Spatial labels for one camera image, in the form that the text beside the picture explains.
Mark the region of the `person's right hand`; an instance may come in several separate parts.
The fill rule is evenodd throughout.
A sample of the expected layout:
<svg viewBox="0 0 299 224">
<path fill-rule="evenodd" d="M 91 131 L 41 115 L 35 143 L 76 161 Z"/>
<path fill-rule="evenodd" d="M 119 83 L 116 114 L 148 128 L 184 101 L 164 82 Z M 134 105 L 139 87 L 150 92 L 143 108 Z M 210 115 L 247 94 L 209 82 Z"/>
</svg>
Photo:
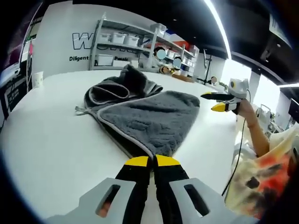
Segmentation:
<svg viewBox="0 0 299 224">
<path fill-rule="evenodd" d="M 248 100 L 242 99 L 237 111 L 247 121 L 248 128 L 252 128 L 257 124 L 257 116 Z"/>
</svg>

